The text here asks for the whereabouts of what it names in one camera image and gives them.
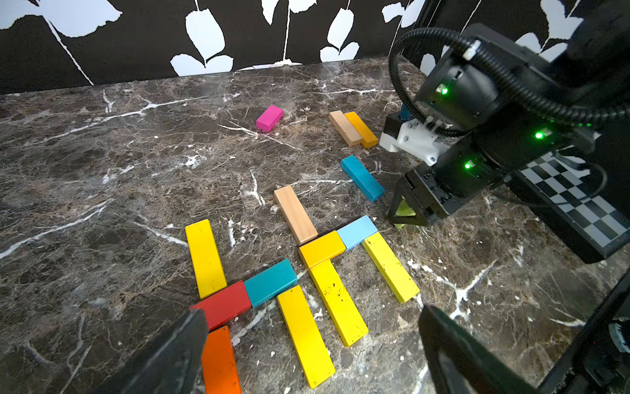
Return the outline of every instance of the dark marble surface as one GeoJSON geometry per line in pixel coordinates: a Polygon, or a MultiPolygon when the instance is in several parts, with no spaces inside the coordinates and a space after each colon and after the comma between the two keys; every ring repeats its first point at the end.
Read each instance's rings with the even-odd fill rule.
{"type": "MultiPolygon", "coordinates": [[[[349,148],[327,119],[354,110],[380,131],[399,106],[386,69],[376,59],[0,96],[0,392],[87,392],[196,303],[187,224],[210,219],[230,283],[287,257],[303,275],[273,203],[286,184],[320,233],[369,214],[421,289],[400,305],[363,248],[336,258],[370,329],[345,348],[301,276],[337,368],[317,392],[433,392],[422,302],[538,384],[629,250],[584,265],[527,208],[490,194],[431,228],[394,228],[391,190],[417,160],[349,148]],[[269,104],[285,117],[262,136],[269,104]],[[383,199],[348,180],[349,154],[383,199]]],[[[229,326],[243,392],[309,392],[276,301],[229,326]]]]}

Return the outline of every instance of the black cable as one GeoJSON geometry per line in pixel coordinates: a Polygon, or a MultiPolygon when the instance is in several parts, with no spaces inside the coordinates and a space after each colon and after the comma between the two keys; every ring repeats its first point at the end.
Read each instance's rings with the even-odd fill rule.
{"type": "MultiPolygon", "coordinates": [[[[409,95],[407,95],[400,80],[398,73],[398,55],[405,48],[419,43],[449,45],[455,53],[462,55],[473,45],[474,41],[474,38],[463,37],[453,30],[444,28],[414,29],[404,34],[396,41],[389,56],[389,76],[396,93],[416,119],[421,122],[426,121],[426,117],[413,103],[409,95]]],[[[599,123],[630,115],[630,105],[628,103],[622,103],[617,107],[610,108],[583,108],[576,106],[568,107],[544,98],[523,85],[518,78],[491,52],[488,52],[483,45],[476,50],[475,56],[469,62],[486,72],[498,87],[512,100],[519,102],[523,107],[532,110],[541,117],[561,124],[599,123]]],[[[435,133],[449,137],[458,137],[467,134],[467,132],[447,130],[443,127],[437,127],[435,133]]]]}
{"type": "MultiPolygon", "coordinates": [[[[564,156],[562,156],[561,154],[557,155],[556,158],[560,159],[559,156],[564,158],[564,156]]],[[[590,200],[593,197],[596,197],[599,193],[602,192],[604,187],[606,187],[606,183],[608,182],[608,174],[606,174],[606,170],[599,164],[595,164],[595,163],[581,163],[581,164],[575,163],[575,164],[577,164],[574,167],[576,170],[582,171],[582,170],[586,170],[587,168],[593,168],[594,170],[597,170],[602,176],[602,181],[599,183],[599,186],[593,192],[590,192],[586,197],[582,197],[579,199],[580,202],[586,202],[587,200],[590,200]]],[[[522,205],[529,208],[552,208],[552,207],[557,207],[557,206],[561,206],[565,204],[570,204],[569,202],[558,202],[558,203],[553,203],[553,204],[538,204],[535,202],[526,202],[522,200],[511,199],[503,194],[493,193],[493,195],[500,200],[522,205]]]]}

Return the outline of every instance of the black and white wallpaper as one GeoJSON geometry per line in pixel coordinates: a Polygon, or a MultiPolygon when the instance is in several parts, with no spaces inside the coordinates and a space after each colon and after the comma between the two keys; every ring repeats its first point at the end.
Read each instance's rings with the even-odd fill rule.
{"type": "Polygon", "coordinates": [[[0,93],[383,56],[425,0],[0,0],[0,93]]]}
{"type": "MultiPolygon", "coordinates": [[[[528,47],[548,61],[566,50],[583,17],[602,0],[427,0],[418,27],[444,27],[458,32],[483,23],[528,47]]],[[[448,47],[427,45],[421,59],[423,73],[431,72],[448,47]]]]}

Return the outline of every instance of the teal wooden block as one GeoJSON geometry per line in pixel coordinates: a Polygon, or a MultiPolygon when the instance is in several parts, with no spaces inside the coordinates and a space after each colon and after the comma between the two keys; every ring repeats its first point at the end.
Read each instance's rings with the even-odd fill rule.
{"type": "Polygon", "coordinates": [[[272,299],[297,282],[297,276],[291,263],[286,258],[273,267],[269,267],[260,274],[244,282],[245,290],[255,308],[265,301],[272,299]]]}
{"type": "Polygon", "coordinates": [[[363,242],[367,237],[376,234],[377,231],[378,229],[370,217],[365,215],[337,230],[337,234],[346,245],[346,250],[349,250],[363,242]]]}
{"type": "Polygon", "coordinates": [[[376,201],[385,193],[385,189],[374,179],[372,174],[365,169],[363,164],[353,156],[348,156],[341,161],[341,168],[348,176],[357,184],[359,189],[367,196],[370,201],[376,201]]]}

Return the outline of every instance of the golden yellow wooden block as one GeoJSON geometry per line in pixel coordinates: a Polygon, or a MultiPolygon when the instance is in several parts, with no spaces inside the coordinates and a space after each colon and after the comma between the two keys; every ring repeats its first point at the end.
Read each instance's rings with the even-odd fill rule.
{"type": "Polygon", "coordinates": [[[379,143],[378,138],[376,138],[370,128],[367,127],[367,124],[365,124],[365,122],[360,117],[358,117],[356,112],[348,112],[345,115],[346,118],[348,118],[350,123],[352,123],[352,125],[361,135],[361,145],[363,145],[364,148],[371,148],[372,146],[379,143]]]}
{"type": "Polygon", "coordinates": [[[330,260],[309,271],[345,346],[363,338],[367,326],[330,260]]]}
{"type": "Polygon", "coordinates": [[[227,287],[226,275],[208,219],[186,226],[199,296],[203,299],[227,287]]]}
{"type": "Polygon", "coordinates": [[[315,388],[336,371],[302,288],[295,286],[280,294],[278,303],[306,381],[311,388],[315,388]]]}
{"type": "Polygon", "coordinates": [[[366,238],[362,245],[401,304],[420,292],[380,233],[366,238]]]}
{"type": "Polygon", "coordinates": [[[315,267],[325,260],[338,256],[346,251],[341,237],[332,231],[318,239],[300,247],[300,256],[307,269],[315,267]]]}

